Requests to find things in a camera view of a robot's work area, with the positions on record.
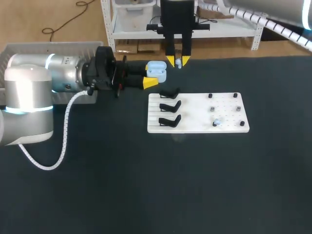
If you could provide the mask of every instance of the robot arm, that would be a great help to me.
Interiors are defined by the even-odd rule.
[[[35,143],[53,134],[51,73],[22,65],[5,71],[7,107],[0,113],[0,146]]]
[[[269,18],[283,21],[296,26],[310,29],[312,18],[309,15],[311,0],[216,0],[215,3],[222,3],[219,6],[199,1],[199,7],[212,11],[224,12],[230,15],[241,17],[254,23],[260,23],[293,42],[312,51],[311,42],[284,27],[264,19],[260,20],[261,14]],[[161,16],[160,23],[147,25],[147,30],[156,30],[163,34],[166,41],[166,56],[175,66],[174,35],[182,34],[182,65],[184,66],[191,56],[192,32],[193,30],[210,29],[209,24],[198,24],[194,16],[193,0],[160,0]]]

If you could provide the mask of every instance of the white cable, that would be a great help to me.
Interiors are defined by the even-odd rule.
[[[27,150],[25,149],[25,147],[22,145],[22,144],[19,144],[19,147],[21,148],[21,150],[24,152],[24,154],[28,157],[28,159],[36,166],[36,167],[39,167],[40,169],[42,170],[46,170],[46,171],[50,171],[50,170],[53,170],[55,169],[56,167],[58,167],[61,162],[63,161],[64,159],[64,156],[65,156],[65,152],[66,152],[66,144],[67,144],[67,127],[68,127],[68,117],[69,117],[69,112],[70,112],[70,108],[72,107],[74,101],[80,97],[80,96],[83,96],[83,95],[88,95],[88,92],[87,91],[81,91],[77,94],[75,94],[69,101],[67,107],[66,107],[66,111],[65,111],[65,118],[64,118],[64,132],[63,132],[63,147],[62,147],[62,151],[60,153],[60,157],[58,159],[58,161],[56,162],[56,164],[54,164],[53,166],[51,167],[45,167],[45,166],[42,166],[41,164],[37,163],[33,157],[30,156],[30,154],[27,152]]]
[[[220,9],[216,4],[204,3],[200,0],[198,2],[198,6],[204,10],[220,12]],[[249,13],[248,11],[239,10],[234,7],[227,8],[227,10],[232,16],[237,16],[242,19],[264,26],[312,52],[312,42],[310,40],[298,35],[297,33],[283,27],[278,23],[275,23],[259,15]]]

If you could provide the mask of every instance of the black holder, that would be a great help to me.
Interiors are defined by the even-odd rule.
[[[175,106],[169,106],[163,103],[159,104],[159,108],[161,111],[172,112],[172,113],[177,112],[180,106],[181,106],[181,101],[178,101]]]
[[[168,120],[166,118],[159,118],[158,122],[161,126],[175,128],[180,123],[180,120],[181,120],[181,115],[178,115],[174,121]]]
[[[160,91],[159,92],[159,95],[160,95],[160,98],[171,98],[171,99],[175,99],[178,94],[180,93],[180,89],[177,88],[174,92],[167,92],[167,91]]]

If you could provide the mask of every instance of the white shelf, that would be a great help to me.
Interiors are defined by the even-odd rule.
[[[113,19],[111,18],[111,0],[101,0],[103,18],[105,23],[108,45],[116,51],[116,39],[163,39],[153,31],[125,32],[118,18],[117,10],[113,7]],[[154,7],[153,16],[160,15],[160,8]],[[241,19],[218,19],[218,23],[210,23],[210,30],[194,30],[193,38],[231,38],[231,37],[253,37],[251,50],[257,50],[261,41],[263,26],[255,25]],[[155,18],[152,23],[159,23],[159,18]]]
[[[254,37],[256,25],[249,24],[241,19],[218,19],[218,23],[210,23],[210,30],[194,30],[192,38],[230,38]],[[163,39],[163,35],[153,31],[125,32],[122,30],[118,15],[113,18],[114,39]]]

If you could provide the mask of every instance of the black table surface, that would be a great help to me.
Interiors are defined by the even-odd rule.
[[[305,234],[312,231],[311,57],[191,60],[167,81],[74,105],[54,171],[0,148],[1,234]],[[240,92],[244,134],[149,134],[148,94]],[[27,145],[44,165],[54,135]]]

